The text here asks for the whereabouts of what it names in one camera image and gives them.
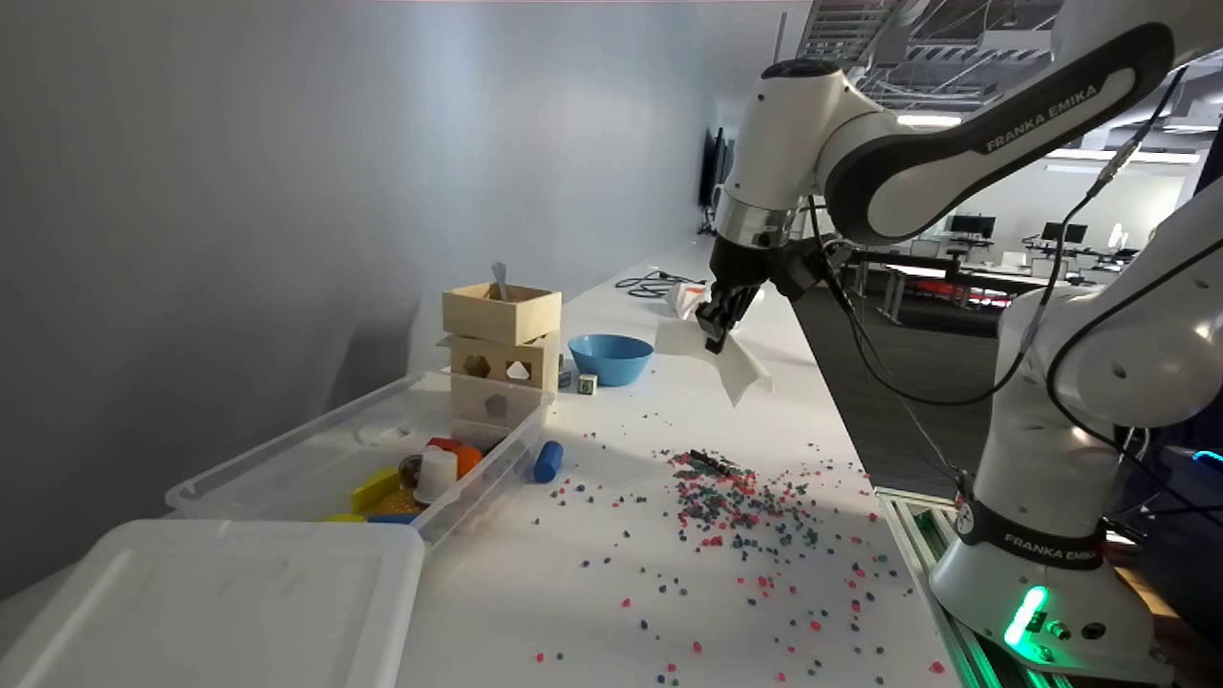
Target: black cable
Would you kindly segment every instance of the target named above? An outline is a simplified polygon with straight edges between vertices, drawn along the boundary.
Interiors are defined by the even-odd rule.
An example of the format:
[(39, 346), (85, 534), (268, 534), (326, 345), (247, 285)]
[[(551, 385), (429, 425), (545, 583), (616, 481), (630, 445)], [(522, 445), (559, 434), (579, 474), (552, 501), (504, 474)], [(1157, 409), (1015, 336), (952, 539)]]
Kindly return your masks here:
[[(817, 234), (812, 197), (806, 197), (806, 213), (811, 213), (811, 230)], [(847, 301), (847, 294), (840, 289), (838, 273), (827, 267), (827, 256), (825, 256), (820, 247), (817, 247), (812, 256), (820, 260), (820, 273), (825, 273), (825, 279), (827, 279), (834, 301), (840, 304), (847, 329), (859, 329), (859, 321), (855, 321), (855, 312), (852, 312), (852, 301)], [(948, 450), (933, 439), (933, 431), (920, 425), (920, 416), (913, 413), (913, 406), (909, 406), (905, 399), (896, 399), (896, 400), (900, 400), (905, 416), (913, 420), (915, 434), (923, 439), (923, 446), (933, 450), (937, 466), (948, 469), (952, 485), (957, 485), (957, 481), (965, 476), (965, 469), (948, 457)]]
[[(1145, 117), (1145, 127), (1141, 127), (1119, 151), (1129, 157), (1129, 151), (1138, 150), (1138, 140), (1150, 135), (1155, 117), (1161, 116), (1161, 108), (1166, 108), (1168, 97), (1178, 92), (1179, 78), (1185, 78), (1185, 69), (1173, 78), (1173, 84), (1168, 84), (1166, 97), (1157, 99), (1155, 116)], [(1105, 445), (1105, 446), (1114, 446), (1105, 431), (1087, 429), (1087, 425), (1061, 400), (1061, 394), (1058, 394), (1058, 372), (1061, 372), (1067, 354), (1068, 354), (1092, 329), (1101, 329), (1106, 317), (1114, 317), (1119, 308), (1136, 304), (1138, 297), (1145, 297), (1150, 289), (1157, 289), (1157, 285), (1168, 284), (1173, 275), (1188, 273), (1191, 262), (1216, 256), (1220, 247), (1223, 247), (1223, 241), (1210, 241), (1208, 247), (1185, 256), (1185, 260), (1173, 262), (1166, 275), (1150, 279), (1141, 289), (1136, 289), (1136, 294), (1119, 297), (1114, 304), (1106, 304), (1105, 312), (1098, 312), (1087, 326), (1081, 326), (1081, 329), (1054, 352), (1054, 360), (1050, 360), (1050, 366), (1048, 366), (1048, 374), (1044, 374), (1044, 385), (1048, 385), (1054, 409), (1058, 409), (1073, 429), (1087, 431), (1087, 434), (1092, 434), (1098, 445)], [(1216, 522), (1216, 527), (1223, 532), (1223, 518), (1220, 518), (1216, 512), (1198, 512), (1198, 506), (1191, 506), (1179, 489), (1161, 485), (1161, 493), (1173, 498), (1173, 501), (1179, 501), (1185, 512), (1194, 512), (1194, 517), (1203, 517), (1208, 522)]]
[(1150, 117), (1129, 135), (1128, 145), (1119, 145), (1119, 150), (1110, 151), (1110, 160), (1101, 167), (1101, 177), (1092, 180), (1092, 188), (1087, 188), (1087, 192), (1068, 205), (1068, 213), (1058, 220), (1054, 262), (1050, 262), (1048, 284), (1044, 284), (1044, 289), (1040, 289), (1040, 304), (1034, 304), (1034, 312), (1031, 312), (1031, 321), (1027, 321), (1027, 329), (1022, 329), (1021, 352), (1015, 352), (1012, 364), (996, 374), (994, 385), (969, 394), (969, 399), (923, 399), (923, 394), (913, 394), (913, 388), (900, 388), (896, 382), (889, 382), (889, 377), (876, 366), (876, 364), (882, 364), (880, 346), (872, 345), (872, 336), (866, 336), (866, 329), (859, 326), (859, 317), (852, 312), (852, 304), (845, 304), (847, 297), (845, 297), (838, 275), (827, 275), (827, 285), (834, 285), (834, 294), (838, 294), (838, 301), (840, 301), (840, 308), (845, 308), (845, 317), (847, 317), (847, 329), (852, 329), (852, 346), (855, 346), (855, 354), (863, 360), (866, 374), (872, 374), (882, 388), (889, 388), (889, 394), (896, 394), (896, 399), (905, 399), (905, 400), (913, 400), (913, 406), (978, 406), (978, 400), (991, 400), (994, 394), (999, 394), (999, 388), (1021, 374), (1021, 366), (1022, 366), (1022, 360), (1027, 360), (1027, 352), (1031, 352), (1031, 339), (1034, 339), (1034, 334), (1040, 334), (1040, 321), (1044, 321), (1044, 312), (1048, 312), (1048, 304), (1050, 304), (1050, 297), (1054, 297), (1054, 285), (1058, 285), (1058, 275), (1061, 275), (1061, 260), (1067, 260), (1067, 225), (1114, 180), (1114, 171), (1128, 165), (1128, 157), (1129, 157), (1129, 151), (1141, 145), (1141, 136), (1155, 131), (1157, 116), (1166, 112), (1166, 102), (1173, 99), (1173, 92), (1179, 88), (1179, 80), (1185, 80), (1185, 69), (1173, 71), (1173, 80), (1168, 80), (1168, 88), (1161, 92), (1161, 99), (1157, 99), (1157, 108), (1150, 112)]

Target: green light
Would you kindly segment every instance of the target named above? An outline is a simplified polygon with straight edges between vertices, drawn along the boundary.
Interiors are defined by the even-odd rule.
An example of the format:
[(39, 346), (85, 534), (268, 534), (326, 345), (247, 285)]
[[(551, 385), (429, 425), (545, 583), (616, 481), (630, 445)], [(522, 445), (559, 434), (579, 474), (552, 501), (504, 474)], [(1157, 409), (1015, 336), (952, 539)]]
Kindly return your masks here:
[(1031, 623), (1031, 617), (1040, 611), (1048, 605), (1048, 588), (1044, 583), (1031, 583), (1027, 591), (1022, 591), (1022, 605), (1021, 605), (1021, 611), (1008, 618), (1008, 628), (1006, 628), (1006, 647), (1021, 647), (1022, 643), (1022, 634), (1027, 634), (1027, 623)]

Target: wooden block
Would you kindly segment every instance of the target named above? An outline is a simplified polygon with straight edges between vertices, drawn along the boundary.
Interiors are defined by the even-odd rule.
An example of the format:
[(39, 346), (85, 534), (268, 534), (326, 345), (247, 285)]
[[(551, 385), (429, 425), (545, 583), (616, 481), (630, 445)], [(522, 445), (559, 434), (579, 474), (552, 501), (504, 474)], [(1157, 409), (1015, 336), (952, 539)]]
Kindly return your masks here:
[(468, 284), (441, 294), (441, 329), (466, 339), (526, 345), (562, 329), (562, 294)]
[(562, 377), (559, 336), (538, 336), (526, 345), (450, 336), (448, 346), (450, 346), (453, 374), (512, 382), (512, 385), (538, 385), (538, 388), (559, 388), (559, 377)]
[(450, 374), (450, 409), (463, 420), (519, 425), (545, 400), (533, 385), (506, 385), (492, 377)]

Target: clear plastic bin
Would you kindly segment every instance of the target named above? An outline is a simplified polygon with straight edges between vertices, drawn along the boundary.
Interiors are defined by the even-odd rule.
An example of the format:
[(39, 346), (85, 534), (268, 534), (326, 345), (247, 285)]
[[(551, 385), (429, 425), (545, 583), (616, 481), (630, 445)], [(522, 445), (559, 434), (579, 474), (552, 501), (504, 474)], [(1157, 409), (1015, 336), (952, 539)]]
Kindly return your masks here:
[(512, 385), (512, 399), (522, 394), (533, 400), (492, 420), (453, 413), (450, 374), (389, 382), (171, 485), (162, 501), (176, 518), (327, 518), (371, 474), (398, 466), (412, 434), (459, 434), (483, 446), (483, 457), (412, 518), (429, 541), (440, 541), (506, 469), (538, 450), (551, 394)]

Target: yellow object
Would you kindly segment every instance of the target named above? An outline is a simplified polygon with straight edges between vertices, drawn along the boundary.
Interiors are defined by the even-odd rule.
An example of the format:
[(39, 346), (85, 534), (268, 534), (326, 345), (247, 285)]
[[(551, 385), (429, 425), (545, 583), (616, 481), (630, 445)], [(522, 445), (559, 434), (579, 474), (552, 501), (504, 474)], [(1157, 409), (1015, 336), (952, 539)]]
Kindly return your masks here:
[(366, 517), (408, 517), (408, 512), (425, 512), (425, 506), (412, 501), (412, 493), (401, 481), (398, 466), (384, 466), (366, 485), (352, 489), (346, 512), (336, 512), (331, 518), (354, 522), (354, 518), (366, 518)]

